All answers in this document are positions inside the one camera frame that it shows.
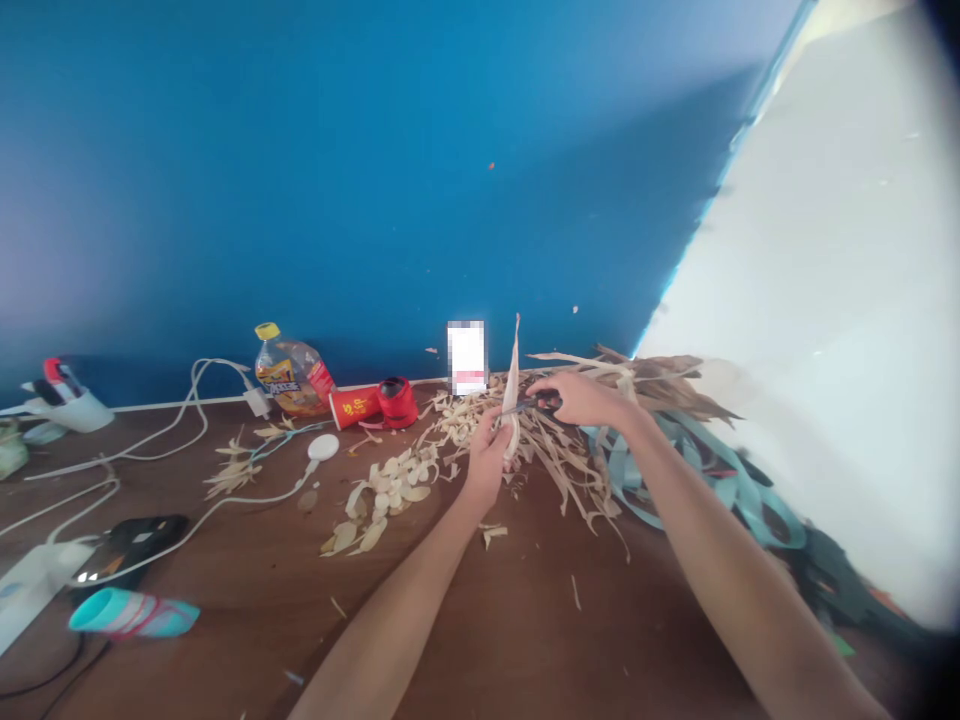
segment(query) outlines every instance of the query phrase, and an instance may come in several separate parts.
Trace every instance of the forearm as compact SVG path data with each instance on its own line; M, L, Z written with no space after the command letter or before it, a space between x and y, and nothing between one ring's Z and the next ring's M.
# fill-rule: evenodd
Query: forearm
M482 519L467 490L350 623L291 720L393 716L467 542Z
M773 718L885 717L800 596L645 411L624 436L701 607Z

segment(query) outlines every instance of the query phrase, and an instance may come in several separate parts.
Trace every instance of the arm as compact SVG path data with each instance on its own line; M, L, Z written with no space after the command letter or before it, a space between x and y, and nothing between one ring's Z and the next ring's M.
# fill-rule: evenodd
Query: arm
M377 589L323 661L290 720L391 718L410 684L467 542L493 506L512 428L494 436L486 412L459 497L420 546Z
M588 378L560 373L558 420L627 440L684 576L764 709L776 720L888 718L799 594L660 432L653 417Z

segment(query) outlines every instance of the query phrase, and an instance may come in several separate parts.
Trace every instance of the green object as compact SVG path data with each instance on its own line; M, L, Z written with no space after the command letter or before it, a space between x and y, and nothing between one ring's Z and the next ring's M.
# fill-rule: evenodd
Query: green object
M27 446L20 439L16 420L0 423L0 480L27 464Z
M857 654L857 651L850 647L850 643L836 633L830 633L830 637L833 639L833 644L836 646L837 651L841 656L851 657Z

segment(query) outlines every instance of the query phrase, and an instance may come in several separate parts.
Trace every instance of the hand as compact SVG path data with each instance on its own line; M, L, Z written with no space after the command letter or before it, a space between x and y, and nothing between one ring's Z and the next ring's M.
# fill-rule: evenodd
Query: hand
M494 432L493 422L500 415L501 407L487 410L480 418L480 425L470 439L470 467L464 492L470 493L484 513L493 507L500 490L503 475L503 453L513 436L513 425L505 424Z
M563 407L554 413L557 420L573 425L621 425L638 408L613 388L576 372L559 372L538 380L527 395L541 390L556 390Z

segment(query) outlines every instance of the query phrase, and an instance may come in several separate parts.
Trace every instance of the black phone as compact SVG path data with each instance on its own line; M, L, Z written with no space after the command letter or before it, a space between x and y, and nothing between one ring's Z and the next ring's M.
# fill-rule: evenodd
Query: black phone
M94 550L73 579L82 586L85 582L102 580L153 557L180 540L189 523L185 515L124 520L107 533L104 542ZM149 569L150 566L145 565L110 582L74 588L70 593L71 601L76 607L105 587L135 590Z

